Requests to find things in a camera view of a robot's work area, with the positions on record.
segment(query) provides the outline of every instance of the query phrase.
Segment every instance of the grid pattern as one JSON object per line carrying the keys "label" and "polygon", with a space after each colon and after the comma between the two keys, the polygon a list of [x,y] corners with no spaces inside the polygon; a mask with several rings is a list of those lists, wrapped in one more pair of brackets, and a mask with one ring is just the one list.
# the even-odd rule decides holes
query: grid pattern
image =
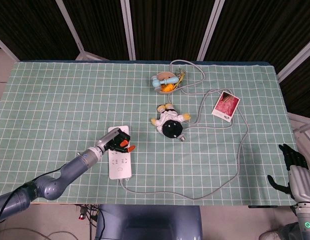
{"label": "grid pattern", "polygon": [[[184,81],[201,79],[190,65]],[[239,108],[250,127],[240,155],[240,175],[205,200],[191,201],[171,194],[135,195],[108,176],[105,154],[75,180],[58,203],[290,205],[288,195],[274,190],[267,174],[285,185],[287,171],[278,144],[295,145],[283,96],[272,66],[201,66],[203,84],[189,92],[230,88],[241,99]],[[109,127],[128,125],[134,191],[174,191],[200,197],[236,174],[236,154],[246,125],[238,112],[225,130],[192,129],[186,141],[166,138],[150,119],[166,96],[154,92],[150,78],[168,71],[166,64],[46,63],[14,65],[0,102],[0,194],[12,191],[42,173],[54,170],[93,146]],[[207,97],[201,126],[229,123],[211,115],[219,94]],[[200,95],[175,92],[179,113],[195,119]]]}

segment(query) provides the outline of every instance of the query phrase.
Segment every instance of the gray floor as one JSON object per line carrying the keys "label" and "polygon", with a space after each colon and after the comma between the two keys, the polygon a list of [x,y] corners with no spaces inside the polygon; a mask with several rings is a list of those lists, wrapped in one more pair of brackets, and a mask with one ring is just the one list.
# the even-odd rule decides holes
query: gray floor
{"label": "gray floor", "polygon": [[[6,82],[14,62],[0,50],[0,82]],[[0,83],[0,98],[5,83]],[[10,217],[0,224],[0,230],[29,228],[49,235],[56,231],[69,231],[80,240],[89,239],[87,220],[79,220],[74,205],[56,203],[32,204],[26,211]],[[248,209],[247,206],[204,206],[201,208],[204,240],[258,240],[260,234],[277,229],[297,219],[288,207]],[[52,240],[71,240],[72,236],[59,233]],[[0,240],[43,240],[42,236],[25,230],[7,230]]]}

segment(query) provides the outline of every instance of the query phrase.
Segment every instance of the card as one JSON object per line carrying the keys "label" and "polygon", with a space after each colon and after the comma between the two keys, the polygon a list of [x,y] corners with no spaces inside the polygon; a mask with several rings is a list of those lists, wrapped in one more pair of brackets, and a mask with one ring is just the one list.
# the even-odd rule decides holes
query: card
{"label": "card", "polygon": [[237,96],[223,91],[211,114],[230,123],[239,103]]}

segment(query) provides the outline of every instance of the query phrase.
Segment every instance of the green light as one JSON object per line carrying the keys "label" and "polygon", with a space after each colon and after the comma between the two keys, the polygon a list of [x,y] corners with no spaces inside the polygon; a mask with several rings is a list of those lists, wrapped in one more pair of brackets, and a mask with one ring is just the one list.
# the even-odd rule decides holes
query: green light
{"label": "green light", "polygon": [[305,222],[305,227],[307,227],[308,229],[310,228],[310,222]]}

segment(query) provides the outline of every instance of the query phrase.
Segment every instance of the power outlet socket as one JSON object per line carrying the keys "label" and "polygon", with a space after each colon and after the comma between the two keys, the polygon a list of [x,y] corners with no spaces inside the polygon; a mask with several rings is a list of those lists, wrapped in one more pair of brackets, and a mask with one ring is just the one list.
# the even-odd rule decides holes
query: power outlet socket
{"label": "power outlet socket", "polygon": [[[124,133],[130,134],[129,126],[112,126],[108,132],[120,128]],[[112,180],[129,179],[132,177],[131,153],[108,150],[108,174]]]}

